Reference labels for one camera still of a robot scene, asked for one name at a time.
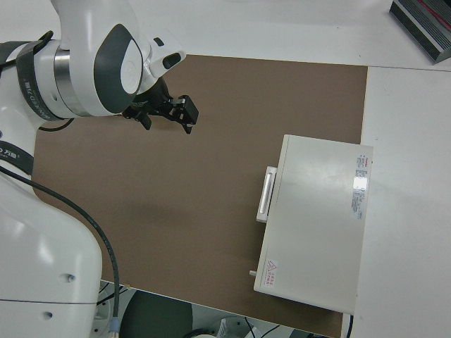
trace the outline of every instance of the black cable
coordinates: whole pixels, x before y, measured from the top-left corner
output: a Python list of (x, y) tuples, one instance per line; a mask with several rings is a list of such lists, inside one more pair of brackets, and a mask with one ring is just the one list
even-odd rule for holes
[(265, 337), (269, 332), (272, 332), (272, 331), (274, 331), (275, 329), (277, 329), (278, 327), (280, 327), (280, 325), (276, 325), (275, 327), (273, 327), (272, 329), (270, 329), (270, 330), (268, 330), (268, 331), (266, 331), (266, 333), (263, 335), (263, 336), (261, 336), (261, 338), (263, 338), (263, 337)]
[(67, 128), (73, 122), (73, 120), (74, 120), (73, 118), (70, 118), (68, 120), (68, 122), (66, 122), (63, 125), (60, 125), (59, 127), (56, 127), (56, 128), (39, 127), (39, 130), (42, 130), (44, 132), (59, 132), (60, 130)]
[[(128, 289), (125, 289), (121, 292), (119, 292), (119, 294), (123, 294), (124, 292), (126, 292)], [(97, 305), (102, 304), (104, 301), (109, 301), (110, 299), (112, 299), (114, 297), (114, 293), (109, 294), (108, 296), (106, 296), (105, 298), (103, 298), (101, 301), (97, 302)]]
[(113, 306), (113, 317), (118, 317), (119, 312), (119, 270), (118, 270), (118, 263), (116, 261), (116, 256), (114, 255), (113, 248), (111, 247), (110, 241), (106, 237), (104, 231), (100, 227), (100, 225), (97, 224), (97, 222), (81, 207), (79, 207), (77, 204), (73, 203), (70, 199), (58, 194), (57, 192), (54, 192), (53, 190), (44, 187), (43, 185), (40, 185), (39, 183), (33, 182), (32, 180), (29, 180), (27, 178), (24, 178), (18, 174), (13, 173), (12, 171), (2, 167), (0, 165), (0, 173), (3, 173), (5, 175), (8, 175), (9, 177), (12, 177), (13, 179), (17, 181), (21, 181), (22, 183), (25, 183), (27, 185), (30, 185), (31, 187), (34, 187), (38, 190), (41, 190), (42, 192), (45, 192), (46, 194), (62, 201), (67, 206), (70, 206), (72, 209), (77, 211), (85, 220), (87, 220), (90, 225), (97, 231), (99, 234), (101, 240), (105, 244), (106, 250), (108, 250), (108, 254), (111, 259), (111, 265), (113, 266), (113, 276), (114, 276), (114, 306)]
[(101, 292), (104, 291), (109, 285), (110, 283), (106, 283), (105, 286), (100, 289), (99, 294), (101, 294)]
[[(49, 43), (49, 41), (51, 40), (51, 38), (53, 36), (54, 36), (54, 33), (51, 30), (48, 31), (47, 33), (45, 33), (44, 35), (42, 35), (38, 39), (38, 41), (40, 40), (41, 42), (35, 46), (33, 54), (36, 54), (39, 51), (41, 51)], [(0, 70), (5, 68), (5, 67), (8, 67), (10, 65), (15, 65), (15, 64), (16, 64), (16, 60), (15, 59), (7, 61), (7, 62), (4, 62), (4, 63), (0, 63)]]
[(254, 331), (252, 331), (252, 326), (249, 324), (249, 321), (247, 320), (247, 317), (245, 317), (245, 320), (246, 320), (247, 326), (249, 326), (249, 330), (251, 330), (253, 338), (255, 338)]
[(347, 334), (346, 334), (346, 338), (350, 338), (351, 337), (351, 331), (352, 331), (352, 323), (354, 322), (354, 316), (351, 315), (350, 318), (350, 326), (347, 329)]

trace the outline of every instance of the white box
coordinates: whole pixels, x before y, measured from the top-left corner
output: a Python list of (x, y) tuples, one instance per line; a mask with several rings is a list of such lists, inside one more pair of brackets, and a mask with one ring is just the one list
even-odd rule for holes
[(285, 135), (256, 291), (354, 313), (372, 155)]

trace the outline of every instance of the warning triangle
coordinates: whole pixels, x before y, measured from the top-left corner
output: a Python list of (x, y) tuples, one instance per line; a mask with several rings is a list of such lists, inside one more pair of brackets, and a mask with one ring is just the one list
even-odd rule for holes
[(268, 261), (268, 271), (275, 270), (277, 266), (273, 263), (273, 261)]

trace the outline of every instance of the label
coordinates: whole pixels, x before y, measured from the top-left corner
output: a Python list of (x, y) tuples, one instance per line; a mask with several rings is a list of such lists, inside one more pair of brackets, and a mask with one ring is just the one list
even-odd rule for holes
[(354, 184), (352, 187), (351, 211), (354, 217), (358, 220), (365, 217), (366, 192), (368, 191), (368, 173), (370, 163), (371, 159), (364, 154), (357, 157)]
[(266, 260), (265, 273), (264, 273), (264, 286), (274, 287), (276, 283), (276, 273), (277, 273), (278, 261), (273, 259)]
[(33, 173), (33, 156), (14, 144), (0, 141), (0, 160), (14, 165), (27, 175)]

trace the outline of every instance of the cable connector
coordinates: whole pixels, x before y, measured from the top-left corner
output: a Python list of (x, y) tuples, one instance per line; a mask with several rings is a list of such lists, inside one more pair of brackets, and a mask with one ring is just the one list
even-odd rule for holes
[(110, 332), (108, 337), (109, 338), (119, 338), (119, 327), (121, 324), (119, 323), (119, 318), (112, 317), (110, 321)]

